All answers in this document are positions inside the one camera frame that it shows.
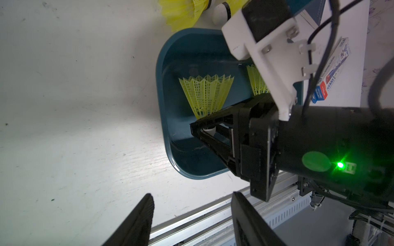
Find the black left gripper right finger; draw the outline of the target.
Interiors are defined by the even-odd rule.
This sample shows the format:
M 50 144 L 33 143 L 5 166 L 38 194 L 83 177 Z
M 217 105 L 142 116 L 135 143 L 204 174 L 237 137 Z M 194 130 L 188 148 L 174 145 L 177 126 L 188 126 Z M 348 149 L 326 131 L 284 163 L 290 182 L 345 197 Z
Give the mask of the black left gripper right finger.
M 232 195 L 231 215 L 237 246 L 285 245 L 241 192 Z

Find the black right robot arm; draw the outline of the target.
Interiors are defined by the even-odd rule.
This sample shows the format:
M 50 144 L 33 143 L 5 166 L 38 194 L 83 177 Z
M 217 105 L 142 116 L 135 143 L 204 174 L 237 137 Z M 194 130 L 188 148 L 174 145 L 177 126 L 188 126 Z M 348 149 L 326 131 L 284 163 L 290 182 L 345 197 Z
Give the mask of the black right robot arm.
M 251 195 L 268 201 L 279 171 L 306 178 L 318 194 L 351 207 L 393 213 L 394 111 L 380 104 L 394 75 L 390 60 L 371 85 L 367 108 L 296 105 L 286 122 L 269 94 L 191 124 Z

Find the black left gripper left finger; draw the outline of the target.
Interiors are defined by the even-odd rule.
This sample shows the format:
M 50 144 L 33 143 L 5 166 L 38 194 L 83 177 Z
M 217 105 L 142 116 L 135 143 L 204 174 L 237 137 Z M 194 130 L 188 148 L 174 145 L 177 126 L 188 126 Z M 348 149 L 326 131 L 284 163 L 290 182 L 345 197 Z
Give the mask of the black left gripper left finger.
M 153 196 L 150 193 L 145 194 L 103 246 L 147 246 L 154 209 Z

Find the yellow shuttlecock three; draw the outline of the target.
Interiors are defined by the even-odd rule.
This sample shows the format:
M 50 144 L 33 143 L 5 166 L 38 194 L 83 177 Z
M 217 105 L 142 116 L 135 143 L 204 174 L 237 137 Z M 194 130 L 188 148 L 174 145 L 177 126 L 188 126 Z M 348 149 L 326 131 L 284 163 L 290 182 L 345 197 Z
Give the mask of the yellow shuttlecock three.
M 212 14 L 212 22 L 216 26 L 222 26 L 230 20 L 248 0 L 227 0 L 218 4 Z

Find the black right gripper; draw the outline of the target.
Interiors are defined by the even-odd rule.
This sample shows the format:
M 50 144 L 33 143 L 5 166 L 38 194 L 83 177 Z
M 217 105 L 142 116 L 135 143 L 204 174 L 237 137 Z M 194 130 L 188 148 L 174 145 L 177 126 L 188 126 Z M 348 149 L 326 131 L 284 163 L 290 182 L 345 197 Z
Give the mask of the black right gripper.
M 236 128 L 238 116 L 239 135 L 230 134 L 230 145 L 201 133 L 220 124 Z M 279 127 L 279 111 L 269 94 L 257 95 L 247 103 L 229 106 L 190 124 L 192 136 L 199 138 L 235 176 L 249 180 L 251 195 L 265 202 L 279 173 Z

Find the teal plastic storage box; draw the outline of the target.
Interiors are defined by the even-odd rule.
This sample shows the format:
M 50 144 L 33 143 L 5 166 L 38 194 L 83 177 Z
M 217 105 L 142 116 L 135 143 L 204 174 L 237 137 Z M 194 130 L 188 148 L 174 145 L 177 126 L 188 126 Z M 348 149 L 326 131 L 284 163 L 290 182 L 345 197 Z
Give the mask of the teal plastic storage box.
M 253 96 L 247 66 L 238 61 L 220 30 L 189 28 L 175 33 L 162 47 L 156 64 L 156 82 L 166 154 L 183 176 L 206 179 L 228 171 L 222 161 L 191 134 L 197 119 L 180 79 L 225 75 L 234 82 L 224 103 L 229 107 Z

